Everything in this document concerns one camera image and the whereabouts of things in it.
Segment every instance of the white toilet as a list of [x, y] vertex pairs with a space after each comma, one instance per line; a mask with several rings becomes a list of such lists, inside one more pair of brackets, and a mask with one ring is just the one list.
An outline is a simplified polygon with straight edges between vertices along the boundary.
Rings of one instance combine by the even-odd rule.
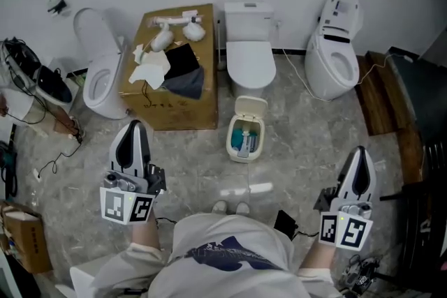
[[262, 1], [224, 4], [226, 61], [234, 97], [261, 97], [276, 75], [268, 41], [273, 8]]
[[73, 27], [89, 60], [82, 94], [85, 105], [110, 119], [125, 118], [127, 106], [118, 90], [128, 46], [123, 38], [114, 34], [104, 15], [97, 10], [79, 10]]
[[358, 82], [351, 41], [362, 27], [359, 0], [327, 0], [307, 46], [305, 72], [315, 96], [332, 100]]

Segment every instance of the toilet lid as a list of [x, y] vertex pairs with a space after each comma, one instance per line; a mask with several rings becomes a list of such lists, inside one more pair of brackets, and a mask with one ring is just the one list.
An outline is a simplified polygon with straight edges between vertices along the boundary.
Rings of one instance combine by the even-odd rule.
[[358, 82], [357, 56], [351, 44], [327, 40], [317, 36], [321, 61], [329, 73], [345, 87], [354, 87]]
[[267, 109], [268, 103], [262, 98], [251, 96], [239, 96], [236, 98], [235, 112], [238, 116], [262, 119]]
[[318, 25], [319, 35], [352, 40], [362, 28], [359, 0], [327, 0]]
[[73, 19], [73, 28], [89, 61], [122, 51], [118, 37], [112, 31], [104, 14], [92, 8], [79, 10]]
[[277, 73], [268, 41], [226, 43], [226, 62], [231, 79], [248, 89], [267, 86]]

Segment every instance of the white shirt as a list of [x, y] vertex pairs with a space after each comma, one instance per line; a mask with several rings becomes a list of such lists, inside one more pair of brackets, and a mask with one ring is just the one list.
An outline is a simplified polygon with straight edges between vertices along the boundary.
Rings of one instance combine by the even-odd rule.
[[279, 231], [243, 216], [196, 214], [174, 229], [167, 263], [159, 250], [131, 244], [92, 285], [97, 297], [118, 288], [144, 288], [141, 297], [335, 298], [329, 269], [290, 271], [293, 245]]

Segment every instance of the sneaker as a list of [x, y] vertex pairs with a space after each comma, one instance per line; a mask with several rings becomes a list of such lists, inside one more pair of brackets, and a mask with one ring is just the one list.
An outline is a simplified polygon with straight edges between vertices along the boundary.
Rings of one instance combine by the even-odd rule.
[[245, 202], [240, 202], [236, 207], [236, 215], [248, 216], [250, 214], [250, 206]]
[[228, 205], [227, 205], [226, 201], [219, 200], [218, 202], [216, 202], [214, 204], [214, 206], [212, 207], [212, 211], [211, 212], [213, 214], [226, 215], [227, 207], [228, 207]]

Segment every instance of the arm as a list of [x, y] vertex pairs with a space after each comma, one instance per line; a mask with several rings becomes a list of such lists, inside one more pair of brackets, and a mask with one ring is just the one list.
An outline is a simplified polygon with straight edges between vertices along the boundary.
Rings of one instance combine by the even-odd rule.
[[147, 223], [132, 227], [129, 248], [112, 257], [97, 273], [91, 285], [105, 292], [118, 285], [135, 289], [147, 287], [164, 265], [156, 219], [151, 211]]
[[133, 226], [132, 243], [160, 249], [159, 231], [156, 226], [154, 210], [151, 210], [147, 223]]
[[335, 254], [335, 247], [320, 244], [318, 238], [307, 252], [300, 268], [330, 268]]
[[330, 265], [334, 258], [335, 247], [320, 244], [315, 239], [304, 261], [298, 270], [298, 277], [302, 281], [309, 295], [313, 298], [341, 298], [335, 289], [330, 276]]

